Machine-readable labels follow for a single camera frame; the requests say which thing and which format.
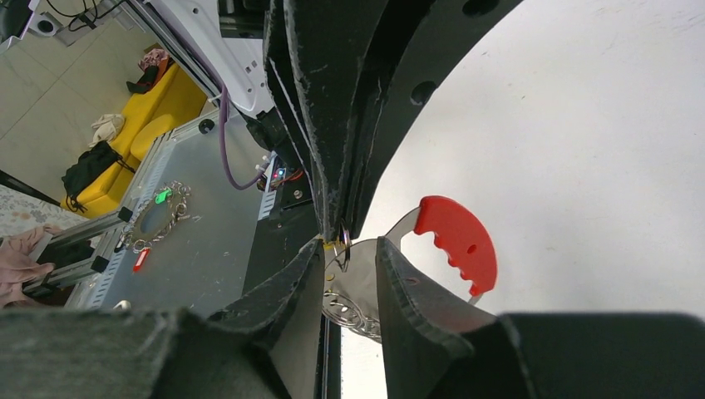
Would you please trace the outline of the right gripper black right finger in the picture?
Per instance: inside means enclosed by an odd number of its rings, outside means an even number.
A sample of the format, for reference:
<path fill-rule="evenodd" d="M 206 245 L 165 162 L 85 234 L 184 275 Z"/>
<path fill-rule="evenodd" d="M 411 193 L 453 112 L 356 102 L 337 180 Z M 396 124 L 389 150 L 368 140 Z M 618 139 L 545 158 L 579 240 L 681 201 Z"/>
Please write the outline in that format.
<path fill-rule="evenodd" d="M 701 398 L 704 322 L 684 313 L 487 313 L 376 242 L 390 398 Z"/>

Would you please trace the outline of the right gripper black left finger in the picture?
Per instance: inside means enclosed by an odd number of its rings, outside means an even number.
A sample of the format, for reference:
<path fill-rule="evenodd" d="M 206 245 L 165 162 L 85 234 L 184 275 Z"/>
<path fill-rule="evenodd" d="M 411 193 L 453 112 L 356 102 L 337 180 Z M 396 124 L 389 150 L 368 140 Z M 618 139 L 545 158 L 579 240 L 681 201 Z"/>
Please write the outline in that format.
<path fill-rule="evenodd" d="M 312 239 L 209 318 L 184 309 L 7 310 L 4 398 L 312 398 L 324 251 Z"/>

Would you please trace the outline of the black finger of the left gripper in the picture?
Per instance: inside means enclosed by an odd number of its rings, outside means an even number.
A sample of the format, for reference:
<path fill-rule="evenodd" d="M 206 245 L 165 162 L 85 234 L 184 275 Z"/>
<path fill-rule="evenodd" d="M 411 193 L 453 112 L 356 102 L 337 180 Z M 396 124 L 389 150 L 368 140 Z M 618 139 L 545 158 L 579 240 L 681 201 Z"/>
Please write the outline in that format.
<path fill-rule="evenodd" d="M 357 85 L 357 132 L 342 226 L 362 230 L 382 173 L 434 91 L 517 1 L 395 1 Z"/>
<path fill-rule="evenodd" d="M 293 112 L 291 136 L 312 186 L 319 232 L 327 241 L 342 227 L 348 177 L 349 116 L 356 67 L 345 46 L 345 1 L 272 1 L 265 53 L 280 88 L 278 105 Z"/>

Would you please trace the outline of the metal keyring with red handle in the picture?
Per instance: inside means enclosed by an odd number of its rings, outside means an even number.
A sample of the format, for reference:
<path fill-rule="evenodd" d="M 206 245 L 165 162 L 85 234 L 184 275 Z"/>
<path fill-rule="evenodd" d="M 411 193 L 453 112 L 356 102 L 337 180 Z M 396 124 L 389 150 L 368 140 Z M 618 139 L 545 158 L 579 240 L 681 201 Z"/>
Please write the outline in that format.
<path fill-rule="evenodd" d="M 468 303 L 477 304 L 495 288 L 498 266 L 494 244 L 482 222 L 453 199 L 426 196 L 384 235 L 396 249 L 407 234 L 432 233 L 434 245 L 460 278 L 471 283 Z M 374 239 L 327 253 L 322 313 L 331 322 L 374 342 L 382 341 Z"/>

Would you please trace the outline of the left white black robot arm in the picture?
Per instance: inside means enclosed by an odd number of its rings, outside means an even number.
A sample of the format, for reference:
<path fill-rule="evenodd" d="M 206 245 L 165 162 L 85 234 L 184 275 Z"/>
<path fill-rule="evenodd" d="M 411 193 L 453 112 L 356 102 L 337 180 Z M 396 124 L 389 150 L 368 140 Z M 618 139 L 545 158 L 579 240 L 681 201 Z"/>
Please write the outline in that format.
<path fill-rule="evenodd" d="M 300 167 L 318 232 L 358 237 L 434 91 L 514 1 L 132 1 L 266 150 Z"/>

